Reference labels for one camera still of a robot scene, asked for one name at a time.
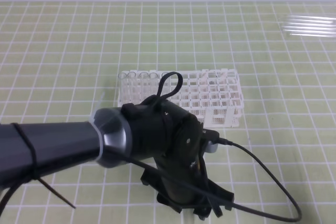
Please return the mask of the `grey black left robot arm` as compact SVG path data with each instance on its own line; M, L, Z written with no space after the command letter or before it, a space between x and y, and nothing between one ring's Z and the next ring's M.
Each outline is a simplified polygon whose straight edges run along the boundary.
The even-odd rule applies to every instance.
M221 216L234 194L208 178L203 159L218 138L167 100L99 109L92 121L3 124L1 208L21 185L88 161L114 168L153 158L156 168L146 168L141 182L157 191L158 202L177 212L193 209L200 219Z

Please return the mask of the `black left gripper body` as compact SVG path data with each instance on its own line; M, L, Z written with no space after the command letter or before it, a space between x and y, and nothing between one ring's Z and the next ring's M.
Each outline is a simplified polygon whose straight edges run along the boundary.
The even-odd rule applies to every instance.
M145 169L141 182L157 191L157 201L180 213L193 210L200 219L206 219L211 212L217 217L222 209L231 211L234 193L229 192L208 178L205 162L197 155L187 166L160 157L155 159L157 168Z

